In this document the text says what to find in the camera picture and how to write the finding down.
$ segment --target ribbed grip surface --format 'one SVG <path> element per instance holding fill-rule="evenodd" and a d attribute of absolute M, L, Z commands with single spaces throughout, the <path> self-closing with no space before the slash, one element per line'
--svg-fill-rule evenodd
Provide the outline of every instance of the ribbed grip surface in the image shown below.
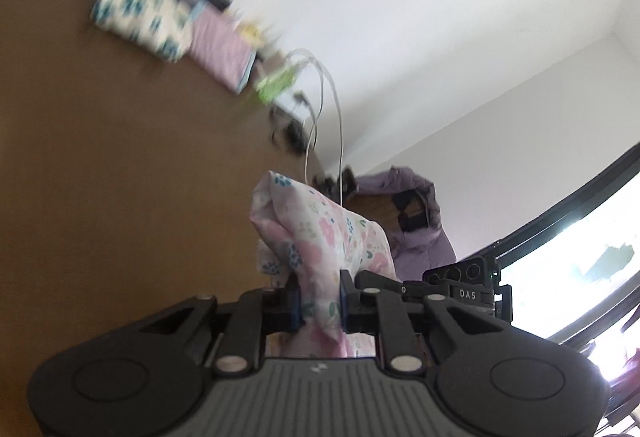
<path fill-rule="evenodd" d="M 257 374 L 218 382 L 172 435 L 189 437 L 449 437 L 468 435 L 418 381 L 372 359 L 269 359 Z"/>

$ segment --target pink cloth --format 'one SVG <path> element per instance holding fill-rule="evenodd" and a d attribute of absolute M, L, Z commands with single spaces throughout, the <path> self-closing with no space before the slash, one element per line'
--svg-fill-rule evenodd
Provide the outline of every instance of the pink cloth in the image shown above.
<path fill-rule="evenodd" d="M 345 210 L 318 191 L 269 172 L 254 190 L 252 223 L 264 242 L 258 268 L 281 287 L 298 275 L 305 325 L 284 338 L 287 357 L 375 354 L 373 338 L 346 335 L 340 320 L 340 270 L 355 277 L 368 269 L 396 279 L 382 228 Z"/>
<path fill-rule="evenodd" d="M 226 16 L 205 4 L 193 21 L 189 56 L 230 91 L 238 94 L 249 80 L 255 49 L 234 31 Z"/>

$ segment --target folded clothes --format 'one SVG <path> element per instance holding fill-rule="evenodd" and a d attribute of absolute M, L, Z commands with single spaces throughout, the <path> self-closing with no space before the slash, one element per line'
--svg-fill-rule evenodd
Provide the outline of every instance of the folded clothes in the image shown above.
<path fill-rule="evenodd" d="M 97 0 L 91 18 L 98 27 L 175 62 L 191 45 L 189 14 L 177 0 Z"/>
<path fill-rule="evenodd" d="M 189 56 L 216 80 L 238 94 L 249 81 L 255 49 L 235 32 L 233 24 L 209 3 L 200 1 L 194 10 L 193 41 Z"/>
<path fill-rule="evenodd" d="M 340 270 L 368 269 L 396 279 L 384 231 L 318 191 L 269 172 L 254 190 L 252 223 L 262 244 L 258 268 L 274 287 L 298 276 L 303 327 L 275 353 L 286 357 L 374 356 L 369 335 L 345 335 L 340 318 Z"/>

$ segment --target lavender jacket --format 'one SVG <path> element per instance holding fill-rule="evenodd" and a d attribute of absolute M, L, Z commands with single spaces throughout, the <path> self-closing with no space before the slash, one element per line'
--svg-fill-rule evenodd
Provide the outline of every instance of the lavender jacket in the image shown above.
<path fill-rule="evenodd" d="M 422 280 L 427 269 L 456 261 L 456 254 L 440 222 L 440 206 L 436 202 L 436 189 L 431 181 L 416 175 L 407 167 L 391 167 L 388 172 L 358 177 L 358 193 L 393 195 L 406 190 L 419 190 L 427 197 L 429 227 L 410 233 L 388 233 L 392 246 L 396 275 L 401 281 Z"/>

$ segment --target white cable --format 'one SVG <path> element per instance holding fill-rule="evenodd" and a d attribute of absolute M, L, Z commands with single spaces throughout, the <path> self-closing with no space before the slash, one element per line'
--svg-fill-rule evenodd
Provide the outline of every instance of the white cable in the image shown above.
<path fill-rule="evenodd" d="M 335 110 L 338 114 L 338 127 L 340 131 L 340 159 L 338 161 L 338 186 L 340 187 L 340 206 L 342 206 L 342 158 L 344 156 L 344 136 L 342 132 L 342 111 L 340 109 L 340 101 L 338 100 L 338 93 L 337 93 L 337 90 L 335 89 L 334 78 L 332 77 L 331 73 L 327 70 L 327 68 L 308 49 L 304 49 L 304 48 L 294 49 L 287 55 L 287 59 L 292 56 L 305 57 L 306 61 L 311 63 L 316 68 L 320 76 L 320 81 L 321 81 L 320 109 L 314 121 L 314 125 L 312 126 L 312 129 L 315 129 L 316 132 L 318 131 L 318 118 L 320 117 L 320 113 L 322 112 L 322 105 L 324 104 L 324 78 L 326 78 L 327 81 L 329 81 L 329 86 L 331 87 L 332 94 L 334 95 Z M 306 155 L 305 155 L 305 183 L 307 185 L 308 185 L 308 182 L 306 178 L 306 172 L 307 172 L 310 146 L 311 146 L 311 135 L 309 135 L 309 141 L 306 144 Z"/>

